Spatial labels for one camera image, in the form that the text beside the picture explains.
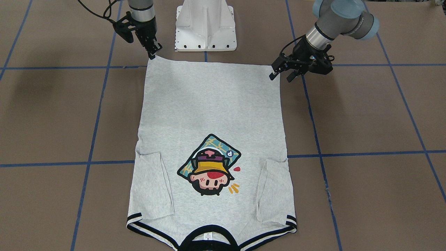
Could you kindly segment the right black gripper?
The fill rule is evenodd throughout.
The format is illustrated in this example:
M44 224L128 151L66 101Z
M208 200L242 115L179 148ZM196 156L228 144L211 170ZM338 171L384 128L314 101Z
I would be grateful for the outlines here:
M148 44L149 59L154 59L156 53L162 49L156 38L157 24L152 14L140 20L135 14L126 12L124 17L113 23L113 28L128 43L134 42L133 33L135 33L141 44Z

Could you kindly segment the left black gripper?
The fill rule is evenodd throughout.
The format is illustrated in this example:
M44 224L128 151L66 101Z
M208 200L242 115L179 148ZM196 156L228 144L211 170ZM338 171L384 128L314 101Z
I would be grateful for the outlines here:
M287 70L293 70L286 78L288 83L308 71L327 75L333 70L334 56L328 55L330 49L330 44L323 46L321 50L317 49L308 42L305 35L302 35L281 49L279 61L274 61L271 64L272 73L269 78L273 81L280 73Z

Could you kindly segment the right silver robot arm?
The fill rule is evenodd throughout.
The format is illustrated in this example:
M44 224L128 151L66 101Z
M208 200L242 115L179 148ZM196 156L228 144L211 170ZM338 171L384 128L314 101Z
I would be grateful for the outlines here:
M129 0L128 5L130 10L113 23L113 28L128 43L134 42L134 32L146 49L149 59L154 59L162 45L156 38L157 22L153 0Z

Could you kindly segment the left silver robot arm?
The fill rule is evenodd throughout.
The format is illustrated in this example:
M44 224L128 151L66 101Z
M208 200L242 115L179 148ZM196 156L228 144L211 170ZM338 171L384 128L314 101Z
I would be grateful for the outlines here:
M306 73L327 75L334 60L328 51L339 35L368 40L379 29L378 18L366 12L361 0L316 0L312 12L317 21L306 34L290 42L294 48L289 55L280 51L271 65L270 80L287 70L291 70L288 82Z

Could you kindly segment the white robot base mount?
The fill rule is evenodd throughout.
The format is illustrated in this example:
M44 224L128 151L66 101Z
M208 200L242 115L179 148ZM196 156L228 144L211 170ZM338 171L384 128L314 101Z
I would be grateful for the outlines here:
M176 9L175 35L178 52L235 51L234 9L226 0L185 0Z

